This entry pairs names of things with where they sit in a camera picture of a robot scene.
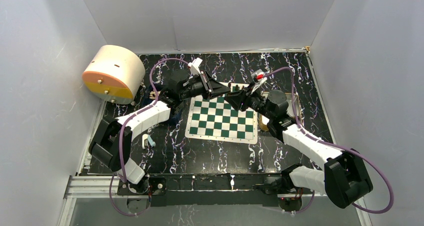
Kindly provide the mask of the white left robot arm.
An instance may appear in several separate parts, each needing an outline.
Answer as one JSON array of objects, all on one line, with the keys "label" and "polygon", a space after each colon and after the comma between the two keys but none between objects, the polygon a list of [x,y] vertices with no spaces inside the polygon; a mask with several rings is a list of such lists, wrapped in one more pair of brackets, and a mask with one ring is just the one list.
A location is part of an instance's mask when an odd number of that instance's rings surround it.
[{"label": "white left robot arm", "polygon": [[145,171],[130,157],[132,141],[149,128],[168,121],[183,108],[183,102],[197,96],[210,100],[230,92],[207,72],[189,77],[178,70],[160,89],[157,99],[138,111],[118,118],[102,118],[88,152],[110,171],[117,173],[137,194],[149,189]]}]

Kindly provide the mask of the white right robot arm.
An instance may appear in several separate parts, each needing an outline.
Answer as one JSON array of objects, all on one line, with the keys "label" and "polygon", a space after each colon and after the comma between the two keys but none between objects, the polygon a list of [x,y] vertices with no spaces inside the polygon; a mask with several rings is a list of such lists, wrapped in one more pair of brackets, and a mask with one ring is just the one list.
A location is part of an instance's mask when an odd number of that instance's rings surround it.
[{"label": "white right robot arm", "polygon": [[284,92],[272,90],[264,97],[243,88],[227,93],[224,99],[237,111],[252,109],[266,117],[273,137],[318,165],[318,169],[312,169],[298,163],[284,169],[279,182],[286,192],[307,188],[327,195],[334,205],[344,209],[374,189],[364,161],[356,151],[326,146],[307,137],[306,131],[288,114],[289,102]]}]

